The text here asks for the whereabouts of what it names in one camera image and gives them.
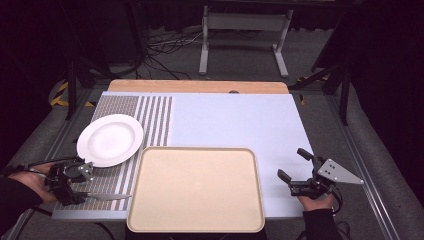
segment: person's hand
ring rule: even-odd
[[[334,202],[333,194],[325,197],[323,196],[315,200],[305,196],[298,196],[297,198],[299,199],[300,203],[302,203],[305,211],[312,211],[316,209],[331,209]]]
[[[38,165],[33,167],[35,170],[41,172],[41,173],[48,173],[50,171],[50,167],[53,165],[53,163],[46,163],[42,165]],[[44,180],[45,178],[31,172],[18,172],[11,174],[9,178],[15,179],[16,181],[19,181],[29,188],[31,188],[34,192],[36,192],[41,199],[43,199],[43,202],[55,202],[57,201],[56,197],[53,193],[47,192],[44,188]]]

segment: robotic arm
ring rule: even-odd
[[[55,162],[48,174],[40,173],[33,168],[48,162]],[[85,201],[82,196],[75,194],[70,186],[71,183],[82,183],[93,180],[93,163],[85,163],[85,160],[80,157],[66,157],[45,162],[8,166],[4,169],[4,175],[8,176],[19,171],[33,172],[45,177],[45,184],[49,187],[49,191],[56,196],[57,200],[63,206],[77,205]]]
[[[302,148],[299,148],[297,153],[308,161],[312,160],[312,178],[306,181],[292,181],[292,178],[287,173],[278,169],[278,177],[288,185],[292,196],[307,196],[311,199],[317,199],[323,194],[333,194],[339,203],[339,208],[335,211],[336,213],[340,211],[343,203],[336,183],[364,183],[363,180],[353,175],[332,159],[314,156]]]

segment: beige tray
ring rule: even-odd
[[[133,232],[258,232],[256,160],[245,148],[149,147],[128,213]]]

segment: gray carpet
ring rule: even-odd
[[[170,70],[185,72],[195,80],[238,80],[238,81],[283,81],[287,85],[295,83],[302,76],[310,76],[310,68],[320,50],[330,36],[331,31],[290,31],[283,47],[283,56],[289,71],[289,78],[282,79],[279,75],[271,44],[277,34],[262,32],[253,37],[252,33],[221,32],[213,34],[210,40],[208,74],[199,76],[197,71],[200,60],[201,45],[193,42],[172,54],[160,54],[155,59]],[[146,60],[148,64],[160,68],[155,62]],[[113,71],[120,71],[128,66],[113,66]],[[145,79],[174,79],[167,72],[150,68],[150,73],[144,65],[138,69],[138,74]],[[186,79],[183,74],[175,73],[179,78]],[[124,76],[134,79],[134,73]],[[90,101],[98,100],[101,91],[105,90],[107,81],[99,81],[95,89],[89,91]],[[309,89],[318,89],[312,85]],[[81,96],[86,94],[79,90]],[[377,193],[385,209],[375,208],[373,193],[362,186],[340,184],[343,193],[344,206],[337,214],[337,221],[346,221],[351,227],[352,239],[422,239],[424,236],[424,211],[408,185],[399,173],[393,159],[370,126],[361,110],[355,91],[351,88],[348,108],[347,128],[341,128],[338,118],[334,117],[329,105],[329,98],[338,100],[338,95],[327,97],[317,91],[307,91],[305,104],[299,101],[298,92],[293,97],[309,137],[315,154],[331,157],[345,168],[358,174],[352,147],[346,140],[345,133],[351,134],[355,146],[359,150],[366,170],[376,186]],[[76,153],[73,140],[90,122],[95,107],[83,107],[78,118],[72,123],[65,122],[67,109],[54,106],[51,114],[44,120],[28,141],[22,146],[12,161],[32,161],[45,159],[52,154],[69,156]],[[56,137],[64,124],[69,126],[67,137],[58,151],[52,153],[51,147],[57,144]],[[394,226],[394,232],[386,233],[387,221],[379,220],[379,213],[386,211]],[[116,239],[124,239],[123,222],[107,222],[106,226]],[[296,239],[304,229],[302,219],[267,220],[266,231],[270,240]],[[68,223],[53,221],[40,213],[35,213],[23,229],[20,239],[108,239],[108,235],[92,223]]]

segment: metal stand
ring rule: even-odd
[[[338,86],[342,84],[342,92],[340,98],[339,115],[345,126],[347,126],[347,102],[349,98],[349,85],[350,85],[350,72],[349,66],[334,65],[332,67],[321,70],[314,75],[308,77],[304,81],[297,82],[294,85],[288,86],[289,90],[300,90],[303,87],[331,74],[322,91],[324,95],[331,95],[337,90]]]
[[[200,56],[199,74],[206,75],[208,66],[209,29],[237,29],[237,30],[259,30],[259,31],[279,31],[278,43],[272,45],[272,49],[277,61],[280,75],[288,77],[286,64],[284,63],[281,50],[287,36],[293,10],[287,11],[286,15],[259,15],[259,14],[229,14],[229,13],[209,13],[209,7],[204,6],[203,10],[203,43],[202,54]]]
[[[79,38],[75,31],[75,26],[72,22],[67,21],[67,9],[60,1],[43,0],[46,6],[46,14],[49,20],[53,23],[55,30],[58,32],[64,52],[68,61],[68,93],[69,93],[69,109],[66,120],[69,120],[77,108],[77,84],[76,81],[81,83],[83,88],[92,88],[95,84],[93,75],[90,70],[95,70],[101,75],[110,80],[120,79],[120,77],[112,73],[108,66],[100,66],[101,64],[95,63],[93,57],[87,56],[80,46]],[[139,21],[136,19],[135,12],[138,11],[135,3],[125,2],[125,13],[127,15],[128,24],[130,26],[133,42],[136,46],[137,52],[140,53],[136,62],[142,61],[143,46],[141,44],[142,34],[138,29],[141,28]]]

